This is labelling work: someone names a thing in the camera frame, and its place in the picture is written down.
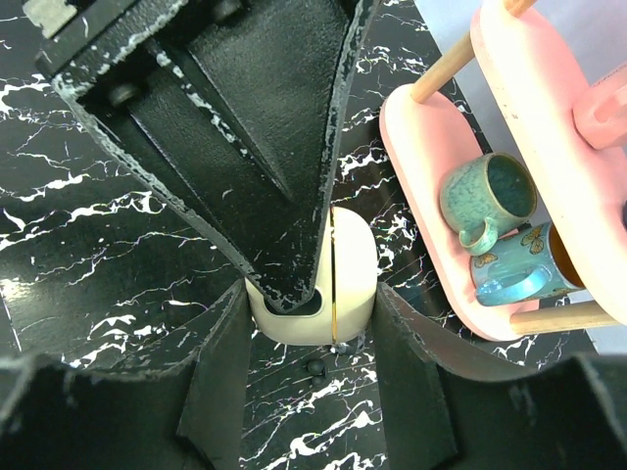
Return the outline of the cream earbud charging case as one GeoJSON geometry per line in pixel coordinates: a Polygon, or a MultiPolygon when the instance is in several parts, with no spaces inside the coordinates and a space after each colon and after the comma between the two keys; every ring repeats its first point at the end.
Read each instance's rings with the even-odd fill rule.
{"type": "Polygon", "coordinates": [[[262,333],[290,346],[348,343],[371,317],[378,255],[368,223],[356,212],[333,207],[327,218],[313,297],[280,314],[249,281],[251,312],[262,333]]]}

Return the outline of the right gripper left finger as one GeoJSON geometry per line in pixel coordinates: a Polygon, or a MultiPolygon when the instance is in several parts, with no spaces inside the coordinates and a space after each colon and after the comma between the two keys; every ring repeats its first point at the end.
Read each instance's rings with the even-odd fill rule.
{"type": "Polygon", "coordinates": [[[377,290],[355,346],[276,352],[242,283],[110,365],[1,361],[5,469],[622,469],[626,359],[512,363],[377,290]],[[326,379],[311,384],[307,362],[326,379]]]}

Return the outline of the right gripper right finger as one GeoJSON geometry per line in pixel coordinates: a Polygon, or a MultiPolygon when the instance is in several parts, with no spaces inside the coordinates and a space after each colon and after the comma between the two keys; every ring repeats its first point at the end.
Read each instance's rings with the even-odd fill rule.
{"type": "Polygon", "coordinates": [[[278,311],[314,294],[374,1],[40,1],[37,68],[278,311]]]}

